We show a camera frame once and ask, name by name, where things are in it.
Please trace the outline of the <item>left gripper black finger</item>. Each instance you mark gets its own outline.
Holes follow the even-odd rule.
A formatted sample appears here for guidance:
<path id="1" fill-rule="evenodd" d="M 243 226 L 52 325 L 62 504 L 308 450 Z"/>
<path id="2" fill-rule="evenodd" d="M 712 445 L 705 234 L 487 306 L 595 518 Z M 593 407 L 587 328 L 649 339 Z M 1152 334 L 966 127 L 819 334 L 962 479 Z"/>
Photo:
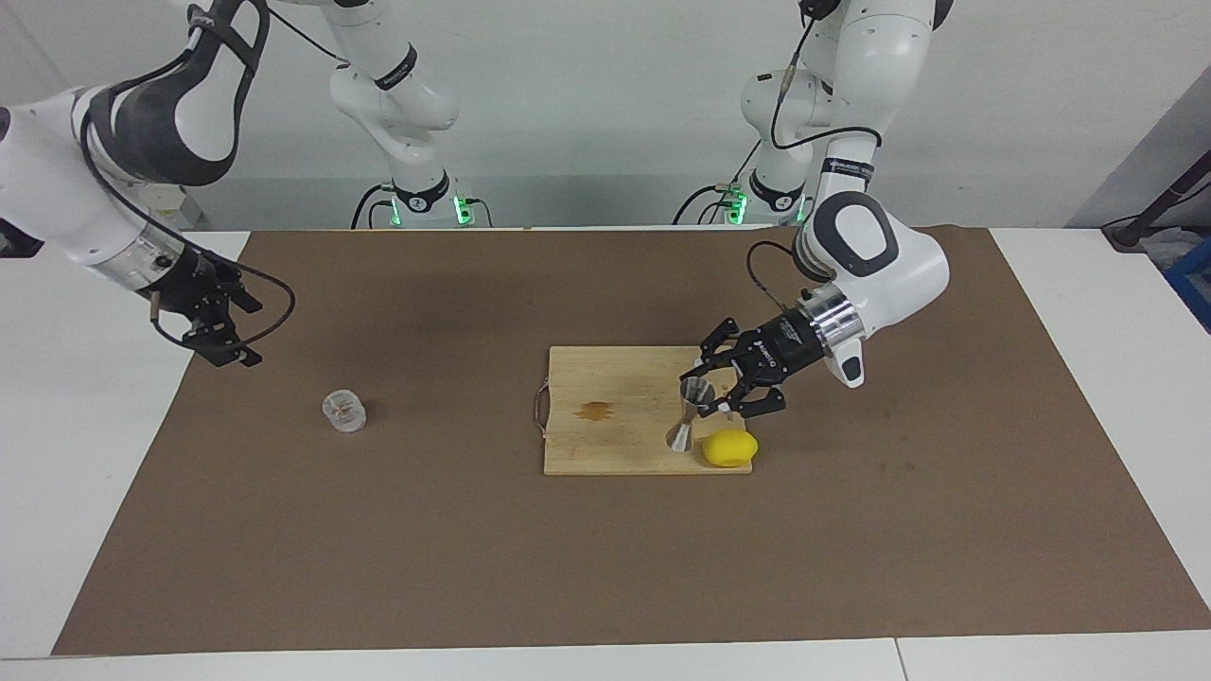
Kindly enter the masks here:
<path id="1" fill-rule="evenodd" d="M 750 393 L 764 389 L 762 397 L 748 397 Z M 786 407 L 784 393 L 779 385 L 764 385 L 751 379 L 741 378 L 730 391 L 722 397 L 713 397 L 712 401 L 699 407 L 701 418 L 708 418 L 717 412 L 740 414 L 741 418 L 756 418 L 761 414 L 779 412 Z"/>
<path id="2" fill-rule="evenodd" d="M 737 382 L 753 382 L 754 355 L 751 344 L 753 330 L 744 330 L 734 317 L 725 317 L 712 330 L 699 345 L 699 357 L 691 370 L 682 374 L 683 379 L 691 376 L 706 376 L 721 368 L 731 368 Z"/>

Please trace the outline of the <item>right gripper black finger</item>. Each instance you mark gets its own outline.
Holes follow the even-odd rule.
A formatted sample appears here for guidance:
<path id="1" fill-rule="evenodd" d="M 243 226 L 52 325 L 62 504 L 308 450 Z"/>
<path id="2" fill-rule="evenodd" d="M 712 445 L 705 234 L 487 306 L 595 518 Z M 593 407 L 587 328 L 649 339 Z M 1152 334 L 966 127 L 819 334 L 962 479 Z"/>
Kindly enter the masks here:
<path id="1" fill-rule="evenodd" d="M 212 267 L 216 268 L 216 277 L 220 293 L 234 303 L 235 307 L 239 307 L 239 309 L 247 314 L 256 314 L 263 310 L 263 303 L 245 288 L 242 271 L 237 264 L 233 264 L 226 259 L 213 259 Z"/>
<path id="2" fill-rule="evenodd" d="M 182 344 L 216 367 L 231 364 L 256 367 L 263 361 L 259 353 L 241 340 L 229 316 L 191 317 L 190 330 L 182 336 Z"/>

